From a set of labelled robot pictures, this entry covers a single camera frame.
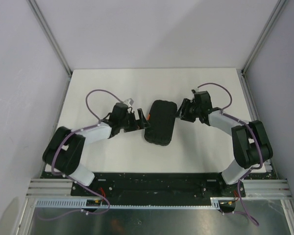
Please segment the left aluminium frame post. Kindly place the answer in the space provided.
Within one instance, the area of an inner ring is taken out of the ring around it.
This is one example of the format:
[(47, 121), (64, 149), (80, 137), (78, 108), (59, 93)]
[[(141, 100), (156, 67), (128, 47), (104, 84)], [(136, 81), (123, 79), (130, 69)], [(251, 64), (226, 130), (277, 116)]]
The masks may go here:
[(29, 8), (31, 9), (34, 17), (36, 18), (39, 26), (41, 27), (46, 39), (48, 40), (51, 48), (53, 49), (56, 57), (58, 58), (60, 64), (62, 65), (63, 69), (65, 70), (68, 77), (71, 77), (73, 71), (71, 70), (42, 10), (40, 9), (36, 0), (27, 0), (26, 1)]

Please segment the aluminium frame post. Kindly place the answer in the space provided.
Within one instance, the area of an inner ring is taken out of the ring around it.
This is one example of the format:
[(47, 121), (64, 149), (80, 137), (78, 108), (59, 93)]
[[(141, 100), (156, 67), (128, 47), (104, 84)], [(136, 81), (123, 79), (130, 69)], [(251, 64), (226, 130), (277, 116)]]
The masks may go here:
[(58, 58), (60, 64), (62, 65), (63, 69), (65, 70), (68, 77), (71, 77), (73, 71), (71, 70), (42, 10), (40, 9), (36, 0), (27, 0), (26, 1), (29, 8), (31, 9), (34, 17), (36, 18), (39, 26), (41, 27), (46, 39), (48, 40), (51, 48), (53, 49), (56, 57)]
[(288, 4), (288, 0), (278, 0), (273, 11), (271, 12), (267, 22), (265, 23), (253, 49), (251, 50), (246, 62), (244, 63), (241, 73), (242, 75), (246, 75), (248, 69), (256, 59), (257, 55), (259, 54), (261, 48), (265, 44), (266, 40), (268, 39), (270, 33), (272, 32), (274, 26), (276, 25), (278, 19), (282, 15), (284, 9)]

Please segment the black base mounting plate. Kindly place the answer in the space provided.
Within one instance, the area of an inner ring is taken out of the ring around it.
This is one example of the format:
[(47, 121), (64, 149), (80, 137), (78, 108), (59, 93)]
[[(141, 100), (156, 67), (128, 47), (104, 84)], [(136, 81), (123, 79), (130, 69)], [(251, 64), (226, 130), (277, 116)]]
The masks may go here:
[(219, 173), (103, 173), (83, 188), (72, 184), (71, 196), (90, 197), (96, 193), (112, 202), (156, 202), (173, 204), (185, 199), (207, 201), (212, 197), (232, 198), (237, 185), (227, 185)]

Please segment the black plastic tool case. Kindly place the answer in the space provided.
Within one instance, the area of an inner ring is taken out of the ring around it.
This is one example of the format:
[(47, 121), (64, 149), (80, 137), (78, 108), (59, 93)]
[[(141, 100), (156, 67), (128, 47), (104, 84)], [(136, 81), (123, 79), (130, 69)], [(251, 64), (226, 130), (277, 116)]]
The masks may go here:
[(166, 100), (154, 101), (147, 117), (150, 127), (145, 130), (145, 140), (155, 145), (169, 145), (172, 140), (176, 112), (176, 103)]

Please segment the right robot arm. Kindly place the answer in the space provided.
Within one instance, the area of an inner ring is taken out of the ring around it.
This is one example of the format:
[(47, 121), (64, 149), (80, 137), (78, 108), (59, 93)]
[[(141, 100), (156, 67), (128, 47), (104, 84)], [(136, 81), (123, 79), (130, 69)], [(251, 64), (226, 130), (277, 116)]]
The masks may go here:
[(261, 169), (263, 163), (273, 157), (271, 143), (261, 121), (248, 122), (229, 115), (224, 108), (213, 107), (207, 91), (192, 92), (193, 99), (183, 99), (176, 117), (188, 122), (198, 119), (232, 138), (234, 160), (221, 173), (222, 181), (216, 184), (217, 193), (228, 196), (234, 190), (234, 183), (242, 180), (252, 170)]

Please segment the right aluminium frame post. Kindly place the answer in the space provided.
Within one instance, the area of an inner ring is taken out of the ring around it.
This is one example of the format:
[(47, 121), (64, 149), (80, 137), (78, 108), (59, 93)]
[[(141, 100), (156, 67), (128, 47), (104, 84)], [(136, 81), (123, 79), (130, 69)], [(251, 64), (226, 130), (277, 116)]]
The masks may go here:
[(278, 19), (282, 15), (284, 9), (288, 4), (288, 0), (278, 0), (273, 11), (271, 12), (267, 22), (265, 23), (253, 49), (251, 50), (246, 62), (244, 63), (241, 73), (242, 75), (246, 75), (248, 69), (256, 59), (257, 55), (259, 54), (261, 48), (265, 44), (266, 40), (268, 39), (270, 33), (272, 32), (274, 26), (276, 25)]

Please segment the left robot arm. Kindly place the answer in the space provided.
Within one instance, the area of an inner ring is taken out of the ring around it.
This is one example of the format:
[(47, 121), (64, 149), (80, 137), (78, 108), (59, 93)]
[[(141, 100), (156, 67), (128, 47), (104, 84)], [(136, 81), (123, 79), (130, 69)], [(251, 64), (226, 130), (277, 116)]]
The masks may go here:
[(67, 176), (82, 184), (84, 193), (92, 196), (98, 191), (95, 174), (80, 163), (85, 146), (97, 141), (107, 140), (119, 134), (121, 130), (132, 132), (150, 127), (142, 109), (138, 109), (139, 118), (135, 118), (132, 107), (125, 103), (116, 103), (112, 112), (95, 125), (71, 130), (59, 127), (47, 145), (42, 160), (51, 166), (54, 174)]

